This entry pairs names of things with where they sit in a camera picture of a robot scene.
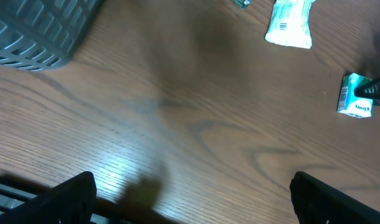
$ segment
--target wood grain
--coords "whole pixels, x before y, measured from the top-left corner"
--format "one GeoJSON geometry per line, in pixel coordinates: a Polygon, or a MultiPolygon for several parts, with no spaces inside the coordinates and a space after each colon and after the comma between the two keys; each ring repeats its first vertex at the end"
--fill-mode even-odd
{"type": "Polygon", "coordinates": [[[109,0],[66,67],[0,67],[0,172],[95,174],[118,201],[142,176],[183,223],[298,223],[304,170],[380,211],[380,108],[336,112],[346,71],[380,74],[380,0],[317,0],[311,50],[266,42],[272,0],[109,0]]]}

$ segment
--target gray basket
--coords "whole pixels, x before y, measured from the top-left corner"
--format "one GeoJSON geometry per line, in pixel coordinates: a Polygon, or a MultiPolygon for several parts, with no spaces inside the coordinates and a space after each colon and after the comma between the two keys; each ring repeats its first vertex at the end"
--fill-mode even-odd
{"type": "Polygon", "coordinates": [[[0,0],[0,65],[27,71],[66,65],[102,0],[0,0]]]}

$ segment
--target white plastic pouch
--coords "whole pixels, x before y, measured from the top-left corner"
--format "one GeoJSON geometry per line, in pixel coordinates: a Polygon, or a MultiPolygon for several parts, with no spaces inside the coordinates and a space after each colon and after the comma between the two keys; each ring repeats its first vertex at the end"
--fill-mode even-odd
{"type": "Polygon", "coordinates": [[[276,0],[265,39],[274,44],[310,49],[309,10],[315,0],[276,0]]]}

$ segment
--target barcode label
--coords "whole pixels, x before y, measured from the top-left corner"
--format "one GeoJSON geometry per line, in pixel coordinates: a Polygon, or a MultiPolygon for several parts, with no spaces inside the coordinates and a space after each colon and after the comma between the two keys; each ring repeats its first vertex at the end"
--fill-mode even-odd
{"type": "Polygon", "coordinates": [[[338,101],[338,110],[345,110],[346,107],[346,96],[348,95],[348,87],[342,87],[340,100],[338,101]]]}
{"type": "Polygon", "coordinates": [[[285,30],[287,29],[287,23],[286,22],[282,22],[278,25],[278,29],[280,30],[285,30]]]}

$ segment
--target blue and white carton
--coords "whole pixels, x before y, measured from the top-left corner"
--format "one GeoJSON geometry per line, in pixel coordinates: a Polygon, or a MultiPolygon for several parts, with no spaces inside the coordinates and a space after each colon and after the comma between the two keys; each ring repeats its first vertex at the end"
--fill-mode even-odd
{"type": "Polygon", "coordinates": [[[355,118],[368,118],[373,115],[373,100],[354,95],[354,89],[371,80],[356,73],[345,76],[342,81],[337,112],[355,118]]]}

